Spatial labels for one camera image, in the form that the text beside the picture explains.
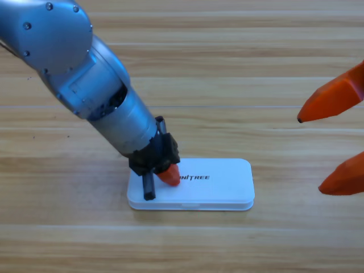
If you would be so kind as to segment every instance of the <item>orange object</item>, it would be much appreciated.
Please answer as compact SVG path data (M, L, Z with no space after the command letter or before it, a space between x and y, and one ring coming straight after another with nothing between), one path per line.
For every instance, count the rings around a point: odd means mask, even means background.
M318 88L302 107L299 122L339 115L364 99L364 62ZM326 195L364 192L364 152L340 164L318 188Z
M159 174L159 179L170 186L177 186L180 184L180 172L176 164L171 164L170 167Z
M302 123L339 115L364 99L364 62L318 88L303 105Z
M364 152L340 164L319 186L326 195L354 195L364 192Z

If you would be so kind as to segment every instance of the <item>metal screw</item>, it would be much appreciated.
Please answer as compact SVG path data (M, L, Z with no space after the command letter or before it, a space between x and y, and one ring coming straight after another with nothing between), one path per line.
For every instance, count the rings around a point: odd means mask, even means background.
M25 23L23 24L23 27L24 27L24 29L25 29L25 30L30 30L30 29L32 28L32 25L31 25L31 23L29 23L29 22L25 22Z
M53 10L53 4L52 4L52 3L50 3L50 2L48 2L48 3L46 3L46 4L45 4L45 8L46 8L47 10Z

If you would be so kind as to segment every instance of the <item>orange fingertip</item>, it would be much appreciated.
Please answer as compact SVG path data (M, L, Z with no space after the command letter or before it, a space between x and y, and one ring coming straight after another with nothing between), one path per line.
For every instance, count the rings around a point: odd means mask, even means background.
M159 179L170 186L177 186L180 184L180 172L176 164L171 164L170 167L159 174Z
M325 195L354 195L364 192L364 152L340 164L319 186Z
M339 115L364 99L364 62L318 88L303 105L297 120L314 121Z

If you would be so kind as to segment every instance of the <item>lid of white case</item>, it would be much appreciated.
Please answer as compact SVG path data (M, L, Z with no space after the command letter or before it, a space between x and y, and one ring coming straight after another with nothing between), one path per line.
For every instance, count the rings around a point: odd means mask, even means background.
M143 180L130 174L129 205L142 210L248 210L255 193L251 165L244 159L182 158L181 182L172 187L154 175L154 200L146 201Z

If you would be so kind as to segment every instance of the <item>orange gripper tip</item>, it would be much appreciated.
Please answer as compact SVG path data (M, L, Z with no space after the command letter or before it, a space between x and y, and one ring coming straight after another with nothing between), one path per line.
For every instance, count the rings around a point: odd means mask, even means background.
M180 172L176 164L171 164L170 167L159 174L159 179L170 186L177 186L180 184Z
M326 195L354 195L364 192L364 152L340 164L319 186Z
M364 62L318 88L303 105L302 123L339 115L364 99Z

